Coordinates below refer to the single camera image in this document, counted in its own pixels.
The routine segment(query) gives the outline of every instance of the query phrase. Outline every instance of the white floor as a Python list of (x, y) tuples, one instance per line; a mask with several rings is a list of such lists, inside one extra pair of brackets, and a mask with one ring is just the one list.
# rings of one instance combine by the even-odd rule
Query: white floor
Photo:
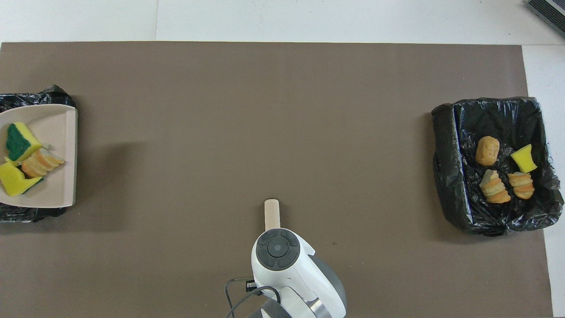
[[(565, 178), (565, 38), (523, 0), (2, 0), (0, 43), (300, 41), (523, 45)], [(555, 316), (565, 316), (565, 223), (545, 229)]]

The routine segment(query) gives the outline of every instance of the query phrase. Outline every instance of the food scrap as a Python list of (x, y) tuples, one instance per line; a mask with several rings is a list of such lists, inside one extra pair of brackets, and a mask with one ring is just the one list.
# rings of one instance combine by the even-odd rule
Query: food scrap
[(508, 179), (510, 180), (510, 185), (514, 188), (514, 194), (520, 199), (526, 199), (532, 197), (534, 188), (532, 176), (529, 173), (509, 173)]
[(510, 195), (498, 176), (496, 170), (487, 169), (479, 184), (488, 203), (505, 203), (510, 201)]
[(65, 160), (53, 156), (47, 149), (40, 148), (21, 163), (21, 169), (31, 178), (43, 177), (64, 162)]
[(475, 161), (483, 166), (492, 166), (498, 157), (500, 143), (498, 139), (491, 136), (484, 136), (477, 144)]

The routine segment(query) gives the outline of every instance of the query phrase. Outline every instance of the black garbage bag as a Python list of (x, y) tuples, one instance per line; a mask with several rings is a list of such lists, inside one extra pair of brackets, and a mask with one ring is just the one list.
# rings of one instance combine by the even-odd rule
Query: black garbage bag
[[(39, 93), (0, 94), (0, 113), (16, 107), (38, 104), (64, 104), (76, 107), (71, 96), (57, 85), (49, 86)], [(65, 208), (24, 208), (0, 203), (0, 222), (37, 222), (63, 213)]]
[[(557, 222), (563, 198), (535, 98), (461, 100), (436, 107), (432, 118), (436, 187), (448, 221), (466, 232), (488, 236), (542, 229)], [(475, 162), (477, 143), (484, 136), (500, 142), (497, 161), (490, 167)], [(523, 200), (514, 195), (507, 174), (520, 171), (510, 154), (528, 144), (538, 168), (531, 172), (533, 196)], [(509, 202), (486, 202), (479, 183), (487, 169), (498, 171), (511, 196)]]

